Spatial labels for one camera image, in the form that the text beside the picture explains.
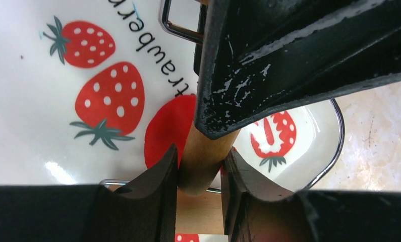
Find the strawberry print white tray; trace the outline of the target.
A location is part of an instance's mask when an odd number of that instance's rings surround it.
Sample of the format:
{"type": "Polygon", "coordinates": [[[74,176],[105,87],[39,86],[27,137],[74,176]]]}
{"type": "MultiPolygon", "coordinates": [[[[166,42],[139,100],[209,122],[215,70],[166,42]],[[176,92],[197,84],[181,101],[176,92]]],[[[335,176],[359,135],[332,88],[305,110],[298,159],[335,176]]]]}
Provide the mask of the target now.
{"type": "MultiPolygon", "coordinates": [[[[195,1],[0,1],[0,186],[103,185],[148,170],[144,137],[159,109],[196,96],[195,1]]],[[[179,233],[173,241],[227,240],[179,233]]]]}

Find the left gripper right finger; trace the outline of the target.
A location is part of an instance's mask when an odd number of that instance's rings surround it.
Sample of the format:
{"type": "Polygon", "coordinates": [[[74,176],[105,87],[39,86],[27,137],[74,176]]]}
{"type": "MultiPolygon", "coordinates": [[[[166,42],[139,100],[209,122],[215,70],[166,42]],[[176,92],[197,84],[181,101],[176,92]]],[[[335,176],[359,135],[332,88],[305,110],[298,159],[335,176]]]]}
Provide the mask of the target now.
{"type": "Polygon", "coordinates": [[[229,241],[401,241],[401,192],[287,190],[231,151],[221,168],[229,241]]]}

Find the red dough disc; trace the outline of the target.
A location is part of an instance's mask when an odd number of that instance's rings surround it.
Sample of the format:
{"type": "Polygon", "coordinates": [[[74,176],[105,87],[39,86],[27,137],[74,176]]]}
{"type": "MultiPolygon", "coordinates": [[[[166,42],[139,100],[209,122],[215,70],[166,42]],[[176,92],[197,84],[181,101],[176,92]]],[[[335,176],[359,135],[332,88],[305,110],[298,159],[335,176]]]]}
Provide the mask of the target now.
{"type": "Polygon", "coordinates": [[[172,144],[181,162],[186,140],[193,122],[196,96],[180,95],[165,105],[152,118],[144,137],[144,160],[148,169],[159,162],[172,144]]]}

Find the wooden double-ended rolling pin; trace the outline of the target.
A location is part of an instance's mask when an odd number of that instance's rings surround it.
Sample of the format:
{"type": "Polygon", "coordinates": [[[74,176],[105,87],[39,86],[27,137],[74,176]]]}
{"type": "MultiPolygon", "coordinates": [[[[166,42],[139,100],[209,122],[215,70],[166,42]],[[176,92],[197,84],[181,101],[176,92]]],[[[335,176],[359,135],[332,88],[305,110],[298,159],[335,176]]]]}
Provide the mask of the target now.
{"type": "Polygon", "coordinates": [[[91,218],[90,240],[171,241],[175,237],[177,192],[202,194],[228,157],[239,131],[208,135],[200,118],[191,125],[181,161],[170,146],[159,162],[114,192],[101,188],[91,218]]]}

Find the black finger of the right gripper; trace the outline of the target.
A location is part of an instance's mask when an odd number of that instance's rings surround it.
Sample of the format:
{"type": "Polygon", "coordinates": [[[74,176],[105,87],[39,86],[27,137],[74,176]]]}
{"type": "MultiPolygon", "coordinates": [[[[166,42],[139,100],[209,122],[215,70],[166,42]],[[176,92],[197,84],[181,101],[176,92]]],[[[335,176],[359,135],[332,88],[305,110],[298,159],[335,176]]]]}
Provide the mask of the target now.
{"type": "Polygon", "coordinates": [[[194,123],[210,139],[401,81],[401,1],[209,1],[206,17],[194,123]]]}

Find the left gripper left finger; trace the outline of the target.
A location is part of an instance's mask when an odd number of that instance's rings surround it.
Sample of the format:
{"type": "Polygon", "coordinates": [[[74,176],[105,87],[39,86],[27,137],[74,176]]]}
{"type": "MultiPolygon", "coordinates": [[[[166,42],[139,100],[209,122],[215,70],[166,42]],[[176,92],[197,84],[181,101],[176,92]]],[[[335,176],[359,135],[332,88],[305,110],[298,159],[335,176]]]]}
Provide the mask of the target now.
{"type": "Polygon", "coordinates": [[[111,191],[103,185],[0,186],[0,241],[173,241],[178,152],[111,191]]]}

